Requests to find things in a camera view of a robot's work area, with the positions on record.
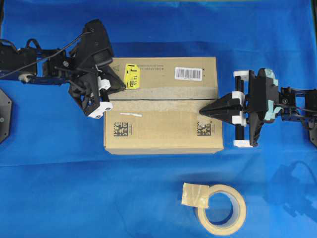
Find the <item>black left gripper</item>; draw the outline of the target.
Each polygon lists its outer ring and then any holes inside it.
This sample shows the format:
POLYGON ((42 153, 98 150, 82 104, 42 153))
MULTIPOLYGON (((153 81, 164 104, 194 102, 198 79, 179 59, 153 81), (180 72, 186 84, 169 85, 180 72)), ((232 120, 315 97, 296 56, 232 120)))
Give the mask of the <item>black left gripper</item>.
POLYGON ((74 72, 69 79, 69 95, 90 118, 101 118, 113 108, 108 93, 126 89, 125 84, 109 66, 113 49, 103 23, 89 21, 83 36, 70 56, 74 59, 74 72))

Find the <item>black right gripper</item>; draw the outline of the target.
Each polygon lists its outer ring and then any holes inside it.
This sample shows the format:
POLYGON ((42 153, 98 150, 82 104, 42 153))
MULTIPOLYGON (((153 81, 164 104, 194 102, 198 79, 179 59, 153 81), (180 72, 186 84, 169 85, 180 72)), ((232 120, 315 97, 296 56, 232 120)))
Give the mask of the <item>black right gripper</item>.
POLYGON ((236 86, 248 82, 248 94, 233 91, 200 109, 200 114, 236 126, 236 131, 249 127, 249 139, 236 135, 233 144, 240 148, 258 146, 261 129, 265 123, 273 123, 281 107, 279 102, 278 80, 269 68, 261 68, 258 74, 251 70, 233 72, 236 86), (242 107, 240 110, 221 110, 242 107))

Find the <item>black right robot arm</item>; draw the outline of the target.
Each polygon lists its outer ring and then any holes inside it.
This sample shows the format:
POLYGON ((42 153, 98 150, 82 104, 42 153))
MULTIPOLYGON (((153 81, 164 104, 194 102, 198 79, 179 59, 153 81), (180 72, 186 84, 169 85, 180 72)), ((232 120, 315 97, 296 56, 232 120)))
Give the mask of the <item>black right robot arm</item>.
POLYGON ((235 71, 234 91, 200 109, 199 113, 235 127, 234 146, 257 147, 261 129, 277 117, 299 122, 317 143, 317 91, 279 87, 274 72, 261 68, 235 71))

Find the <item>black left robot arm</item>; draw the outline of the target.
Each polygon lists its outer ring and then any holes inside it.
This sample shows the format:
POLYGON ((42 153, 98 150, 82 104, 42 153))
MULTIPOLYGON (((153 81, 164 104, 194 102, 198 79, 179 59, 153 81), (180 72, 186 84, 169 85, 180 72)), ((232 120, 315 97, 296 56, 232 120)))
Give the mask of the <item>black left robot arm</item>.
POLYGON ((126 89, 110 67, 114 53, 106 28, 99 19, 89 21, 73 43, 75 47, 67 52, 67 47, 42 49, 34 38, 19 49, 2 39, 0 78, 24 84, 69 84, 68 93, 84 115, 99 119, 113 108, 109 95, 126 89))

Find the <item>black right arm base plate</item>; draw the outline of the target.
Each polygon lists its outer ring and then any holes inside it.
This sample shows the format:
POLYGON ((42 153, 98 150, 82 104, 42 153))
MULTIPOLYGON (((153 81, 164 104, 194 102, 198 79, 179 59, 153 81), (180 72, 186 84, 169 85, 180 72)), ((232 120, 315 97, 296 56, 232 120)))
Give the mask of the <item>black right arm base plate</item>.
POLYGON ((317 147, 317 127, 309 130, 309 139, 310 142, 317 147))

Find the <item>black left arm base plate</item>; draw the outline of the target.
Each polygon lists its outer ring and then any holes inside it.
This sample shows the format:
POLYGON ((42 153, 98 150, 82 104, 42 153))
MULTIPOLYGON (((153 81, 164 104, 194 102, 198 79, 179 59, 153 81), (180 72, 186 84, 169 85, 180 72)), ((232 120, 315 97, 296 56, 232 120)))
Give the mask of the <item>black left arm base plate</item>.
POLYGON ((12 100, 0 89, 0 143, 9 136, 11 111, 12 100))

